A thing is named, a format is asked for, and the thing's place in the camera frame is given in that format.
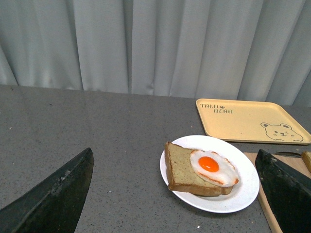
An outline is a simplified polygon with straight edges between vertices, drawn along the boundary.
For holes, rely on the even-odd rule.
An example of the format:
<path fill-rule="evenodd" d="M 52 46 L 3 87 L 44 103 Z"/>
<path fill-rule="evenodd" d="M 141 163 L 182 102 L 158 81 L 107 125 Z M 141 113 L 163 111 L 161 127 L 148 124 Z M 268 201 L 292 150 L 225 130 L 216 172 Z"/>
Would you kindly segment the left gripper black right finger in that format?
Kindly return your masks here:
<path fill-rule="evenodd" d="M 311 231 L 311 179 L 259 150 L 255 166 L 269 206 L 284 233 Z"/>

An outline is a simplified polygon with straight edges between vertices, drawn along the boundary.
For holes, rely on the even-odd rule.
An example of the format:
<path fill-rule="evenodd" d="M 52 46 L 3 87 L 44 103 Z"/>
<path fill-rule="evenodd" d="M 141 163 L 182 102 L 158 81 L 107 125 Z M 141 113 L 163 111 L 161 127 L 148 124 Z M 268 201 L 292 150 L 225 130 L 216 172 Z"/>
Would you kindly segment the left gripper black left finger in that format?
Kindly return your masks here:
<path fill-rule="evenodd" d="M 73 233 L 89 191 L 94 158 L 87 148 L 0 211 L 2 233 Z"/>

